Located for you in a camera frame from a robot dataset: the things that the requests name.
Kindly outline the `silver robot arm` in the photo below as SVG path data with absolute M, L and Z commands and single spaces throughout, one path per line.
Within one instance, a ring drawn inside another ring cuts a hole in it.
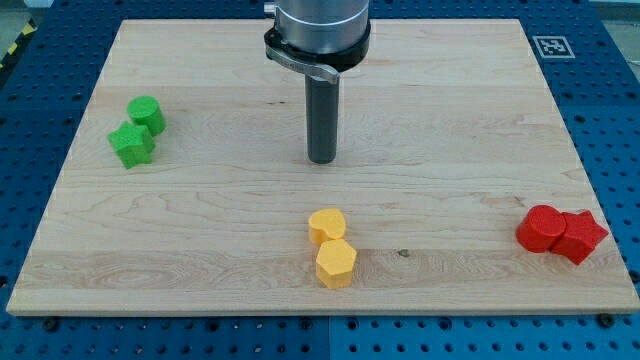
M 317 164 L 336 157 L 340 78 L 366 57 L 368 0 L 275 0 L 264 34 L 265 55 L 305 77 L 307 156 Z

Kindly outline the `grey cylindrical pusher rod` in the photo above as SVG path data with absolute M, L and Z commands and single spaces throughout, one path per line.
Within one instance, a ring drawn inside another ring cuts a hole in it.
M 305 77 L 307 155 L 317 164 L 336 156 L 339 114 L 339 84 Z

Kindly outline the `black tool clamp ring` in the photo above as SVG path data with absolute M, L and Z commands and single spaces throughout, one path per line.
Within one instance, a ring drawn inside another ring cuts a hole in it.
M 289 70 L 337 84 L 342 72 L 354 68 L 366 57 L 370 32 L 368 20 L 364 35 L 354 45 L 338 52 L 319 54 L 295 48 L 274 26 L 264 34 L 265 54 L 269 60 Z

